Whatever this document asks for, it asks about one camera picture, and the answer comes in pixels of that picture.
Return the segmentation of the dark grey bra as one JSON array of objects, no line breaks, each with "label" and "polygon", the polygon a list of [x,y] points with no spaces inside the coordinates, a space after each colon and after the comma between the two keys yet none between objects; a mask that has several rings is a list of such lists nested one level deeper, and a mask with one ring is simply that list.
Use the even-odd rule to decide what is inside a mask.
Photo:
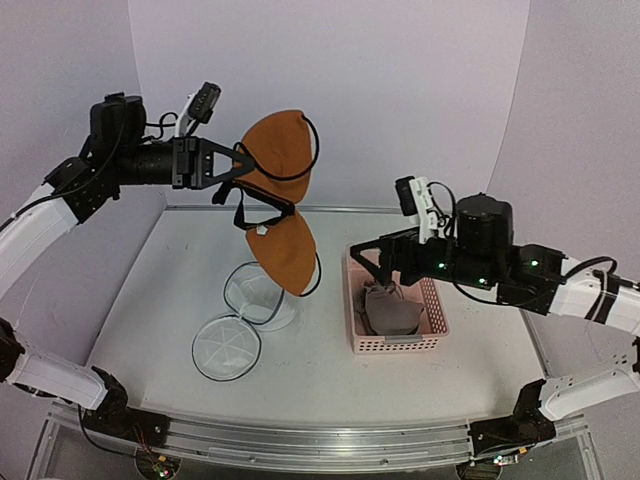
[{"label": "dark grey bra", "polygon": [[372,283],[354,295],[354,310],[367,335],[404,336],[418,332],[425,306],[405,299],[397,285],[384,289]]}]

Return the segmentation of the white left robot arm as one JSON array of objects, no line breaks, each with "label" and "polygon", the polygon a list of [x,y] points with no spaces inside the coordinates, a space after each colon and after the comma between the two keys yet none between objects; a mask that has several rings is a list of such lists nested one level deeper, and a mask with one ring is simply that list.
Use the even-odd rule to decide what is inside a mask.
[{"label": "white left robot arm", "polygon": [[[196,134],[220,94],[217,85],[204,84],[169,123],[149,121],[139,95],[110,94],[93,105],[79,153],[56,166],[1,225],[1,293],[10,293],[46,254],[118,200],[124,186],[201,191],[251,172],[250,157]],[[45,349],[14,321],[1,322],[1,380],[93,411],[114,437],[134,428],[126,390],[113,375]]]}]

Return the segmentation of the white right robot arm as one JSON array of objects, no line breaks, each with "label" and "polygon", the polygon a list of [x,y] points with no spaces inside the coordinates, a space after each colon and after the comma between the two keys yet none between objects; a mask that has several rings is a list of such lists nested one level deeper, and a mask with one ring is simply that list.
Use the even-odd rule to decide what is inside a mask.
[{"label": "white right robot arm", "polygon": [[429,278],[477,301],[472,289],[494,293],[484,303],[539,315],[575,317],[639,334],[639,285],[617,275],[607,256],[577,261],[538,244],[513,242],[513,209],[484,193],[456,202],[442,235],[420,227],[355,244],[350,257],[380,284]]}]

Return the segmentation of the pink perforated plastic basket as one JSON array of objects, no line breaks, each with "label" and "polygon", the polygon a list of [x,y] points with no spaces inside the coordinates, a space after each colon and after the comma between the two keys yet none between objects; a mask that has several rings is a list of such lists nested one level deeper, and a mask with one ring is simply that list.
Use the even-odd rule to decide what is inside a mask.
[{"label": "pink perforated plastic basket", "polygon": [[431,279],[400,284],[395,272],[383,286],[349,253],[343,258],[346,330],[356,355],[432,351],[450,333]]}]

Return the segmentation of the white mesh laundry bag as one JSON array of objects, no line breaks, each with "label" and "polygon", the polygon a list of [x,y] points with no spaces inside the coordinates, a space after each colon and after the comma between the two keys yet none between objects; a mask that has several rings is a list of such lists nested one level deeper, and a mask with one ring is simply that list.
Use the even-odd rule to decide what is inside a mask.
[{"label": "white mesh laundry bag", "polygon": [[196,370],[217,383],[249,374],[262,355],[262,335],[282,330],[298,317],[296,298],[256,261],[243,263],[230,273],[222,299],[229,312],[201,327],[191,344]]}]

